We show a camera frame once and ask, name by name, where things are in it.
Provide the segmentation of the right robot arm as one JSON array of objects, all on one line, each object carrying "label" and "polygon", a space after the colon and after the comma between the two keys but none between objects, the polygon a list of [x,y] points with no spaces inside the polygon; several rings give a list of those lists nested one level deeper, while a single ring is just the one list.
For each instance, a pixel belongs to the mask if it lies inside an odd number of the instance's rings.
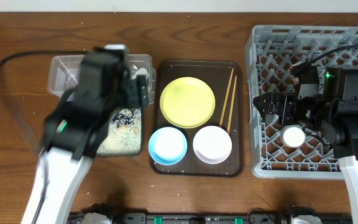
[{"label": "right robot arm", "polygon": [[266,123],[278,116],[283,126],[324,133],[346,182],[352,221],[358,223],[358,68],[328,67],[321,95],[315,66],[294,68],[291,75],[298,79],[297,93],[264,93],[252,103]]}]

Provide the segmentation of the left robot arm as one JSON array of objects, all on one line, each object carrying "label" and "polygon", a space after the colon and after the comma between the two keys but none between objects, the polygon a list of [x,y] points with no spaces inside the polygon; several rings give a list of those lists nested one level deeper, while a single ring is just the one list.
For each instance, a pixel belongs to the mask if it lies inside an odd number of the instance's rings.
[{"label": "left robot arm", "polygon": [[64,91],[46,117],[23,223],[66,223],[111,120],[123,108],[148,105],[147,79],[130,73],[127,56],[124,44],[86,54],[77,86]]}]

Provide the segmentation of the pink bowl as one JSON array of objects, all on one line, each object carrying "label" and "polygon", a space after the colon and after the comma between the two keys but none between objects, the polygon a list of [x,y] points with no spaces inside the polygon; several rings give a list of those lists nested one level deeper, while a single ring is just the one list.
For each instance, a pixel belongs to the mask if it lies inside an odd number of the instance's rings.
[{"label": "pink bowl", "polygon": [[193,150],[196,156],[207,164],[222,163],[231,154],[231,137],[218,126],[205,126],[195,134]]}]

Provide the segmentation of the white paper cup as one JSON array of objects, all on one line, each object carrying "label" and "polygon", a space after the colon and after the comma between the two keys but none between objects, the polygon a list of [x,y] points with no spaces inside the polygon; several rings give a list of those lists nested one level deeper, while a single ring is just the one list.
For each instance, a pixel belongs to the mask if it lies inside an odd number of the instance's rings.
[{"label": "white paper cup", "polygon": [[300,125],[284,126],[280,131],[280,139],[287,147],[300,147],[306,140],[306,134]]}]

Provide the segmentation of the white napkin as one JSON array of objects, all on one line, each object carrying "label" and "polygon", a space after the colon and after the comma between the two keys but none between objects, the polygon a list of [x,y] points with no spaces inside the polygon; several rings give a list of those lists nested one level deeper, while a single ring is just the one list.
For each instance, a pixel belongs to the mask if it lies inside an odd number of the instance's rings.
[{"label": "white napkin", "polygon": [[144,77],[147,81],[149,80],[150,74],[146,68],[137,68],[137,67],[134,68],[136,69],[136,71],[134,72],[133,75],[131,75],[131,78],[133,80],[139,77]]}]

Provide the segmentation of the light blue bowl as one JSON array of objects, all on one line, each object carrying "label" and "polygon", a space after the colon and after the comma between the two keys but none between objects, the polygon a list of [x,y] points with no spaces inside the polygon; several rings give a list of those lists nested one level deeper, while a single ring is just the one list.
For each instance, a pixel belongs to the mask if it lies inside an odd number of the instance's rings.
[{"label": "light blue bowl", "polygon": [[163,127],[156,130],[148,143],[149,154],[158,164],[171,166],[180,162],[188,148],[185,135],[177,128]]}]

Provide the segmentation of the yellow round plate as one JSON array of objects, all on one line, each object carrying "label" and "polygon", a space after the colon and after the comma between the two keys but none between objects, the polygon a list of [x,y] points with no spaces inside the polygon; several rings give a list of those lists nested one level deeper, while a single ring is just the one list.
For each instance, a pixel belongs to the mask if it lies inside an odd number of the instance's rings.
[{"label": "yellow round plate", "polygon": [[194,77],[181,77],[170,82],[160,95],[164,118],[179,128],[196,128],[214,113],[216,100],[207,83]]}]

